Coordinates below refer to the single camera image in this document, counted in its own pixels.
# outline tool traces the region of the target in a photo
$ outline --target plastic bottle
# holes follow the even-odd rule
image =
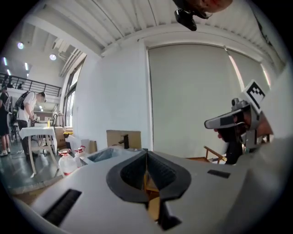
[[[71,172],[77,169],[77,164],[74,158],[71,157],[66,151],[61,153],[62,158],[59,159],[59,167],[64,175],[68,176]]]
[[[85,146],[81,146],[78,148],[78,150],[75,149],[75,151],[77,152],[76,154],[74,154],[74,160],[77,164],[77,167],[80,168],[82,167],[82,163],[81,163],[81,159],[84,159],[84,156],[85,156]]]

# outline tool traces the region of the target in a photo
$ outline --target concrete floor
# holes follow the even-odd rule
[[[12,194],[22,194],[31,192],[46,186],[54,184],[62,178],[61,172],[57,170],[48,153],[45,155],[39,151],[39,156],[34,159],[37,174],[30,178],[33,169],[30,160],[27,160],[22,150],[22,145],[14,142],[11,147],[11,153],[8,156],[0,157],[0,172],[3,183],[6,184]]]

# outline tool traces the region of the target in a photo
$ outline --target wooden chair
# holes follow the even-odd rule
[[[206,149],[206,159],[207,159],[207,156],[208,156],[208,153],[211,152],[212,154],[216,155],[218,157],[218,161],[217,161],[217,164],[220,163],[221,160],[223,161],[227,161],[227,158],[218,154],[217,152],[213,151],[211,148],[207,147],[207,146],[204,146],[204,148]]]

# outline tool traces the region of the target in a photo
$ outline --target black slot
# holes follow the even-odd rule
[[[224,171],[219,171],[219,170],[209,170],[207,173],[215,176],[219,176],[225,179],[228,179],[231,173],[224,172]]]
[[[43,218],[59,226],[66,217],[70,209],[73,207],[78,197],[81,195],[80,191],[69,189],[44,215]]]

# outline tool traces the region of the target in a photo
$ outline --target cardboard box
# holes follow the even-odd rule
[[[62,148],[66,146],[65,137],[63,135],[64,130],[62,127],[55,127],[55,136],[57,140],[57,147]]]
[[[97,152],[97,142],[96,141],[90,141],[90,145],[89,145],[89,153],[92,154],[94,152]]]
[[[73,128],[72,127],[63,127],[64,132],[73,132]]]
[[[85,152],[87,152],[89,154],[89,150],[90,150],[90,140],[89,139],[80,139],[77,138],[74,134],[73,135],[69,135],[66,139],[66,142],[68,142],[70,144],[71,150],[77,150],[81,145],[85,146]]]
[[[107,143],[108,147],[112,145],[121,145],[118,142],[123,140],[123,135],[128,134],[129,147],[132,149],[141,149],[141,132],[139,131],[119,131],[107,130]]]

